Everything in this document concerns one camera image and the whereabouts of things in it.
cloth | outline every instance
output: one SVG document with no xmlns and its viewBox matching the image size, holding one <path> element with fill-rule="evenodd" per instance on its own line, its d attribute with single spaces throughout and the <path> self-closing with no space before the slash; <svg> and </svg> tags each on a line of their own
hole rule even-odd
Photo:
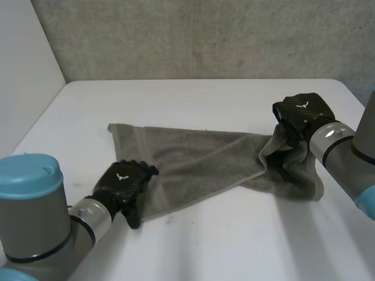
<svg viewBox="0 0 375 281">
<path fill-rule="evenodd" d="M 144 218 L 164 215 L 236 186 L 291 200 L 319 200 L 323 184 L 306 142 L 273 136 L 109 124 L 117 160 L 144 160 L 160 174 L 149 183 Z"/>
</svg>

blue cap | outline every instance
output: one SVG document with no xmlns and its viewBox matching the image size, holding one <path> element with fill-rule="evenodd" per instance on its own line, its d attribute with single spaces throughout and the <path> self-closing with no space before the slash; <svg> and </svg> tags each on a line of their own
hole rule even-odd
<svg viewBox="0 0 375 281">
<path fill-rule="evenodd" d="M 38 281 L 34 277 L 28 274 L 18 271 L 13 268 L 0 268 L 0 280 L 1 281 Z"/>
<path fill-rule="evenodd" d="M 375 221 L 375 186 L 369 187 L 357 197 L 356 206 Z"/>
<path fill-rule="evenodd" d="M 46 154 L 0 159 L 0 199 L 28 200 L 47 196 L 63 183 L 58 161 Z"/>
</svg>

white table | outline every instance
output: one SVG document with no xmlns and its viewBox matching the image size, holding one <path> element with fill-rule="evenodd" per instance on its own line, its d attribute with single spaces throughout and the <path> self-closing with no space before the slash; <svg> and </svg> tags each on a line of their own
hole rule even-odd
<svg viewBox="0 0 375 281">
<path fill-rule="evenodd" d="M 16 148 L 48 153 L 69 204 L 115 160 L 109 123 L 271 134 L 272 104 L 317 92 L 357 128 L 363 106 L 335 80 L 79 81 Z M 236 187 L 132 231 L 121 215 L 72 280 L 374 280 L 375 222 L 324 168 L 325 195 L 294 203 Z"/>
</svg>

crumpled towel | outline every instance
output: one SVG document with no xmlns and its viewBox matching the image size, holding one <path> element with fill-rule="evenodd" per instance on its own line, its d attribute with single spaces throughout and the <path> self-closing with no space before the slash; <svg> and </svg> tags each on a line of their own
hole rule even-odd
<svg viewBox="0 0 375 281">
<path fill-rule="evenodd" d="M 306 142 L 273 136 L 109 124 L 117 160 L 144 160 L 160 174 L 149 183 L 143 218 L 188 207 L 236 186 L 291 200 L 319 200 L 323 183 Z"/>
</svg>

robotic arm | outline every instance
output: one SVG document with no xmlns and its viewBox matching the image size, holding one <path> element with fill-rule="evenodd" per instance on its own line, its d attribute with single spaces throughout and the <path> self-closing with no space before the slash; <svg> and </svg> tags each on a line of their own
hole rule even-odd
<svg viewBox="0 0 375 281">
<path fill-rule="evenodd" d="M 288 144 L 307 141 L 356 206 L 375 220 L 375 91 L 357 132 L 337 121 L 315 93 L 286 97 L 274 104 L 274 114 L 287 130 Z"/>
<path fill-rule="evenodd" d="M 122 212 L 132 229 L 137 197 L 159 172 L 145 162 L 113 163 L 93 194 L 67 208 L 57 160 L 30 154 L 0 160 L 0 280 L 67 280 Z"/>
</svg>

